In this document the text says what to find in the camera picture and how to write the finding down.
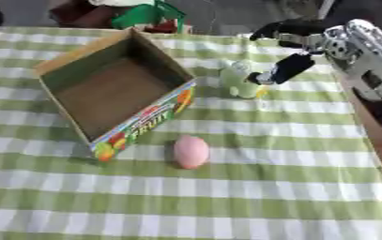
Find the green stuffed toy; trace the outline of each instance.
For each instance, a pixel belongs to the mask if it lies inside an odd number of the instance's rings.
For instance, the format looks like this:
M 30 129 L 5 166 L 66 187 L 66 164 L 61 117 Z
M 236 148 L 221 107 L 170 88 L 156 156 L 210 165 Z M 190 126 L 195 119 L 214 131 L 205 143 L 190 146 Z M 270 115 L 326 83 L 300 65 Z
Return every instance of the green stuffed toy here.
M 242 60 L 224 68 L 220 73 L 220 79 L 234 97 L 259 98 L 266 93 L 267 86 L 248 81 L 247 77 L 251 72 L 251 63 Z

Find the white object in background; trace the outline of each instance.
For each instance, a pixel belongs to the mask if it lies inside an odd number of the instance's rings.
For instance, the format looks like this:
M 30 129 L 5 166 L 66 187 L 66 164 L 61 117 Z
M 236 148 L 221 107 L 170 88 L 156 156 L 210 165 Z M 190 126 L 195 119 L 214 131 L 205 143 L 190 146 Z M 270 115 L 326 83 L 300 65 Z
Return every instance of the white object in background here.
M 328 13 L 334 3 L 335 0 L 324 0 L 322 6 L 319 9 L 318 19 L 325 19 L 328 16 Z
M 140 4 L 154 5 L 154 0 L 88 0 L 88 2 L 95 6 L 105 5 L 113 7 L 128 7 Z

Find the fruit illustration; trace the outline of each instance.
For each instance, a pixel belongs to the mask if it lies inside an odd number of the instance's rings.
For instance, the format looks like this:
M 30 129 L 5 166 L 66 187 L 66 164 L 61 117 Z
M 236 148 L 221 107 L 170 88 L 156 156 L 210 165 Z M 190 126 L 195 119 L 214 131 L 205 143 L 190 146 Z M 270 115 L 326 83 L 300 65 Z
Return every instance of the fruit illustration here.
M 114 147 L 114 149 L 125 149 L 125 133 L 119 132 L 116 135 L 114 135 L 108 143 Z
M 191 89 L 183 90 L 178 96 L 177 96 L 177 108 L 175 113 L 182 112 L 183 109 L 189 104 L 191 104 L 191 99 L 193 95 L 193 87 Z
M 96 158 L 100 161 L 108 161 L 115 155 L 113 147 L 106 142 L 99 142 L 96 145 L 96 151 L 94 152 Z

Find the tablecloth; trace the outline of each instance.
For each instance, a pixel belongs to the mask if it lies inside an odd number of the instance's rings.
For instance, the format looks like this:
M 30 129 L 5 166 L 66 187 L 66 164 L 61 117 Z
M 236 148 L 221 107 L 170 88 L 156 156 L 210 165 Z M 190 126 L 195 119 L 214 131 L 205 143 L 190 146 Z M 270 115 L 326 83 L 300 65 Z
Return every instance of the tablecloth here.
M 325 59 L 261 99 L 222 87 L 227 64 L 293 53 L 271 40 L 149 36 L 198 76 L 196 99 L 96 164 L 31 68 L 111 33 L 0 33 L 0 239 L 382 239 L 382 165 Z M 208 164 L 166 160 L 181 134 L 208 142 Z

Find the plush toy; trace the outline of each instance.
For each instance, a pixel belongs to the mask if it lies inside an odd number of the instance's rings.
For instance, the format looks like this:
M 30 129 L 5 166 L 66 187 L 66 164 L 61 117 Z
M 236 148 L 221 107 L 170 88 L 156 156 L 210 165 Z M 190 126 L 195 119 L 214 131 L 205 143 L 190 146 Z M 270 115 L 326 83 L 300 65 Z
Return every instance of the plush toy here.
M 266 93 L 267 86 L 247 81 L 246 78 L 251 72 L 251 63 L 245 60 L 238 61 L 224 68 L 220 73 L 220 79 L 234 97 L 259 98 Z
M 208 144 L 200 138 L 184 135 L 175 143 L 175 160 L 184 169 L 196 169 L 206 163 Z
M 88 0 L 88 2 L 95 6 L 105 5 L 112 7 L 130 7 L 140 4 L 154 5 L 154 0 Z

